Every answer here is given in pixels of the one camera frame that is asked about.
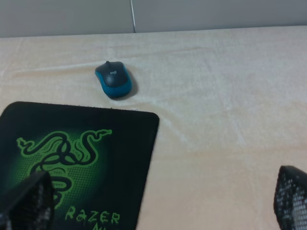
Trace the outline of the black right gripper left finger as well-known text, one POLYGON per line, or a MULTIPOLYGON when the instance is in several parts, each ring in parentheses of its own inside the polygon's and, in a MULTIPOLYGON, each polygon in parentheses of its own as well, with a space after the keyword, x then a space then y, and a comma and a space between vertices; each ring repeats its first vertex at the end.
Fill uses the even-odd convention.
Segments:
POLYGON ((55 216, 54 188, 48 172, 31 174, 0 197, 2 230, 49 230, 55 216))

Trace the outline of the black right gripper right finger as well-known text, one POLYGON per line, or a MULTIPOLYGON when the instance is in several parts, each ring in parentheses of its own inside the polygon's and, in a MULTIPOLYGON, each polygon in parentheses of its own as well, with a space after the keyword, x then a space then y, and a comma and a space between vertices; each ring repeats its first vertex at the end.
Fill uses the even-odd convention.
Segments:
POLYGON ((280 167, 273 208, 280 229, 307 228, 306 172, 290 165, 280 167))

